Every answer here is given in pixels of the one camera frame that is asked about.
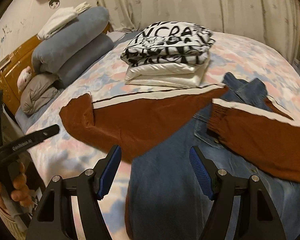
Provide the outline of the left hand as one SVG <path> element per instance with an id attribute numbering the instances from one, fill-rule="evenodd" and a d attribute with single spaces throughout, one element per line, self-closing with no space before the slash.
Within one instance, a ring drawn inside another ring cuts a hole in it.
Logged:
<path id="1" fill-rule="evenodd" d="M 13 181 L 14 190 L 11 192 L 13 201 L 18 202 L 23 207 L 32 205 L 32 198 L 30 196 L 29 187 L 26 185 L 27 178 L 25 175 L 25 166 L 19 163 L 19 174 Z M 0 208 L 8 213 L 8 209 L 1 196 L 2 183 L 0 182 Z"/>

